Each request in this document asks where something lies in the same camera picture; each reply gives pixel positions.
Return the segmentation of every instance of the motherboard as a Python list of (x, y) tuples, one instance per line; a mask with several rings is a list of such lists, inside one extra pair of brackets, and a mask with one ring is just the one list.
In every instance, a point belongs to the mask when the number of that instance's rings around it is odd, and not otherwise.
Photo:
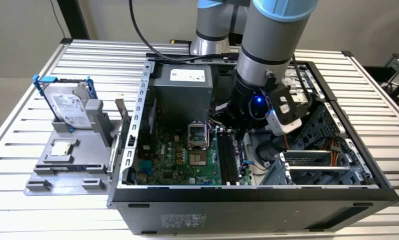
[(223, 133), (206, 124), (203, 126), (203, 130), (199, 123), (190, 124), (189, 128), (158, 128), (153, 159), (141, 160), (138, 184), (217, 186), (226, 184), (222, 172), (235, 172), (239, 184), (250, 185), (249, 170), (239, 171), (241, 158), (234, 154), (229, 157), (219, 153), (222, 147), (233, 148), (233, 142), (231, 146), (226, 142), (221, 143), (219, 148), (218, 136)]

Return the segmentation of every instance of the sticker label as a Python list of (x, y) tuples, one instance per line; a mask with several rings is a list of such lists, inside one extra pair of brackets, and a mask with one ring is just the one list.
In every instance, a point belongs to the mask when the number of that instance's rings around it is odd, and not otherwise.
[(162, 214), (161, 221), (165, 228), (202, 228), (207, 214)]
[(206, 71), (198, 69), (173, 69), (170, 81), (206, 82)]
[(63, 93), (53, 93), (51, 97), (65, 122), (74, 128), (91, 128), (91, 121), (81, 97), (74, 94)]

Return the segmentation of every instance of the white wall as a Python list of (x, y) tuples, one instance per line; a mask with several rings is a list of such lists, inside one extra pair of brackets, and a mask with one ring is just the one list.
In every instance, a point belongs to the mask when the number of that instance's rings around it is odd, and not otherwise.
[(399, 53), (399, 0), (321, 0), (298, 48), (349, 50), (383, 66)]
[[(127, 0), (81, 1), (98, 39), (141, 41)], [(150, 42), (194, 38), (197, 0), (134, 0), (134, 11)], [(349, 50), (362, 64), (385, 65), (391, 54), (399, 53), (399, 0), (321, 0), (298, 48)]]
[[(71, 37), (54, 0), (66, 35)], [(38, 73), (63, 38), (50, 0), (0, 0), (0, 77)]]
[[(141, 42), (133, 25), (129, 0), (79, 0), (91, 16), (89, 31), (99, 40)], [(197, 0), (134, 0), (134, 15), (145, 38), (153, 43), (195, 37)]]
[[(129, 0), (79, 2), (93, 39), (141, 41)], [(134, 9), (150, 42), (194, 38), (197, 0), (134, 0)], [(0, 0), (0, 77), (38, 73), (62, 38), (49, 0)], [(298, 48), (351, 50), (363, 64), (383, 65), (391, 53), (399, 53), (399, 0), (321, 0)]]

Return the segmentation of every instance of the aluminum table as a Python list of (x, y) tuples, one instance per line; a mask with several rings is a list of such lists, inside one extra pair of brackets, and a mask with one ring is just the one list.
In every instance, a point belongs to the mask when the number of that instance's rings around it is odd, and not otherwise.
[[(186, 44), (155, 44), (166, 54), (189, 54)], [(95, 81), (103, 109), (121, 114), (115, 98), (135, 106), (143, 62), (142, 43), (74, 40), (61, 44), (41, 76)], [(362, 140), (399, 194), (399, 107), (350, 54), (298, 50), (313, 61), (335, 93)], [(143, 239), (134, 236), (107, 195), (24, 196), (27, 180), (53, 132), (53, 112), (31, 86), (0, 127), (0, 239)], [(399, 240), (399, 203), (335, 233), (151, 236), (159, 239)]]

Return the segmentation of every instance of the gray floor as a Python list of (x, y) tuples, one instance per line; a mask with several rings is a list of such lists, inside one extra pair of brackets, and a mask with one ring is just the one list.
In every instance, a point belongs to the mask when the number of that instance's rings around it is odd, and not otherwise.
[(30, 78), (0, 77), (0, 126), (24, 95), (32, 80)]

